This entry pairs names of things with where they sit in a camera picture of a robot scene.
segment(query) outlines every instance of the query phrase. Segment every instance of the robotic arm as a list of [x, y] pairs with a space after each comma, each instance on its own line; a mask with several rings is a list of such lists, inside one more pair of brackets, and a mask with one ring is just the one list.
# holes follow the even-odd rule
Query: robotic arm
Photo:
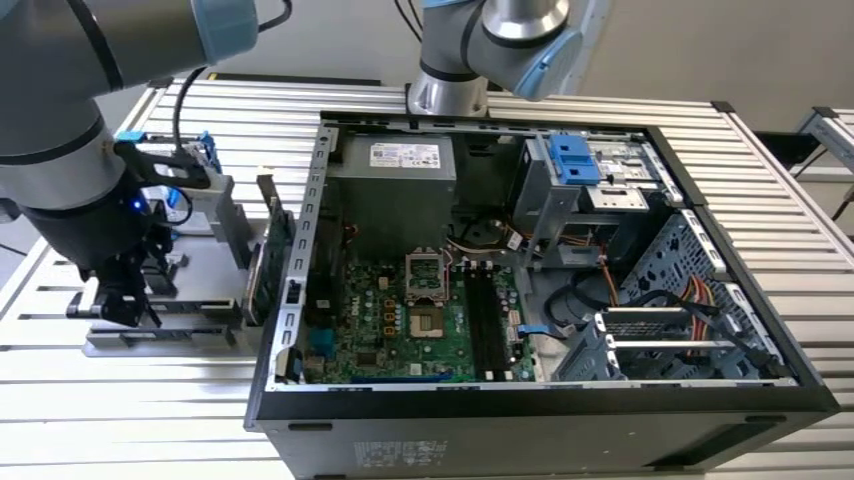
[[485, 116], [487, 80], [539, 101], [558, 90], [582, 46], [570, 0], [423, 0], [414, 113]]
[[[539, 100], [557, 89], [581, 34], [570, 0], [425, 0], [415, 113], [485, 115], [487, 79]], [[0, 0], [0, 192], [54, 249], [95, 276], [100, 318], [136, 326], [146, 268], [170, 252], [166, 215], [140, 188], [207, 188], [180, 151], [171, 159], [115, 144], [94, 98], [250, 50], [254, 0]], [[154, 164], [183, 169], [159, 177]]]
[[[250, 50], [253, 0], [0, 0], [0, 190], [56, 251], [99, 279], [96, 316], [136, 326], [144, 268], [170, 252], [140, 188], [206, 188], [192, 161], [114, 144], [94, 97]], [[187, 172], [159, 177], [154, 163]]]

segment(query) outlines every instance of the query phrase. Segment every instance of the aluminum extrusion table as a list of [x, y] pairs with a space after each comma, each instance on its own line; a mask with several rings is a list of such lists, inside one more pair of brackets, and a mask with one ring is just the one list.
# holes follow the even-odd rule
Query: aluminum extrusion table
[[[179, 87], [148, 89], [122, 128], [170, 135]], [[533, 104], [498, 93], [490, 105], [495, 118], [662, 128], [848, 410], [708, 478], [854, 478], [854, 246], [740, 117], [697, 102]], [[215, 136], [250, 217], [266, 215], [259, 166], [275, 172], [286, 208], [301, 210], [321, 110], [403, 113], [403, 89], [200, 81], [191, 90], [183, 132]], [[266, 437], [243, 431], [254, 360], [84, 357], [88, 322], [63, 316], [80, 281], [62, 260], [40, 240], [0, 292], [0, 477], [289, 478]]]

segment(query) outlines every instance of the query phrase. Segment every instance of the gray floor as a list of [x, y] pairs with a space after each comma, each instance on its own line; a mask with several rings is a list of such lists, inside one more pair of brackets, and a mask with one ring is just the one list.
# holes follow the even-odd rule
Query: gray floor
[[[0, 225], [0, 242], [6, 246], [23, 252], [30, 252], [38, 239], [39, 233], [24, 217], [12, 223]], [[6, 285], [23, 259], [24, 257], [19, 254], [0, 249], [0, 286]]]

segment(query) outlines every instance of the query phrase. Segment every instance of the motherboard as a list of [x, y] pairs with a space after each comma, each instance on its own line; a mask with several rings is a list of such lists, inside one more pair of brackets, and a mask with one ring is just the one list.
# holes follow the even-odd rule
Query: motherboard
[[407, 262], [347, 265], [337, 326], [310, 332], [309, 382], [534, 381], [511, 271]]

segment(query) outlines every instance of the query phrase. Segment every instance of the white wall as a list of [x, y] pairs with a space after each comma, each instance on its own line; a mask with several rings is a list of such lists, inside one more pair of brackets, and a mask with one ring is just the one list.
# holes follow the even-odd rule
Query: white wall
[[[611, 1], [582, 95], [729, 100], [760, 129], [792, 129], [814, 105], [854, 107], [854, 1]], [[294, 3], [289, 23], [215, 71], [411, 81], [419, 45], [393, 0]], [[281, 0], [258, 6], [271, 18]], [[138, 96], [104, 100], [107, 116]]]
[[[281, 0], [257, 0], [257, 5], [262, 21], [282, 11]], [[421, 0], [415, 7], [421, 12]], [[373, 79], [403, 85], [418, 73], [419, 53], [421, 45], [393, 0], [294, 0], [289, 22], [261, 36], [253, 51], [211, 71]], [[112, 128], [142, 92], [138, 87], [99, 100]]]
[[614, 0], [582, 95], [728, 100], [757, 129], [854, 106], [854, 1]]

